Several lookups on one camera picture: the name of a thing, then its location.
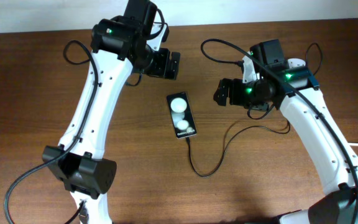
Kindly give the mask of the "black smartphone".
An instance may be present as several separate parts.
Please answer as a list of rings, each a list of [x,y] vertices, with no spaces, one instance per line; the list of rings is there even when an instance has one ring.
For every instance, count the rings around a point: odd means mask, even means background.
[[[176,138],[183,139],[197,135],[186,92],[167,95],[166,100]]]

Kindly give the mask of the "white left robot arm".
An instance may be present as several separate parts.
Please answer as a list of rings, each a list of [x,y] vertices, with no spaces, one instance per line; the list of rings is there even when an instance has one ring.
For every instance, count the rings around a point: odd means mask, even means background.
[[[76,202],[72,220],[111,224],[107,192],[117,164],[103,157],[104,145],[114,107],[133,66],[105,50],[93,53],[91,59],[71,125],[58,146],[45,147],[42,159]]]

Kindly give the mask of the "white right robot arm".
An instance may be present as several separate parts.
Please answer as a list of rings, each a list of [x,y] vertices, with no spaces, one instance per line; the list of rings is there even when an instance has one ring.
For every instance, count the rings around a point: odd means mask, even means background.
[[[299,135],[318,172],[325,196],[274,223],[358,223],[358,156],[333,120],[314,75],[305,66],[257,80],[223,78],[214,94],[227,103],[262,110],[271,101]]]

